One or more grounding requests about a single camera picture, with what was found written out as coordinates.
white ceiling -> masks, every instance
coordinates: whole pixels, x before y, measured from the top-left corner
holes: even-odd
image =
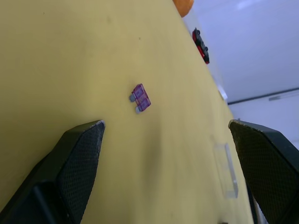
[[[299,87],[298,0],[195,0],[228,101]]]

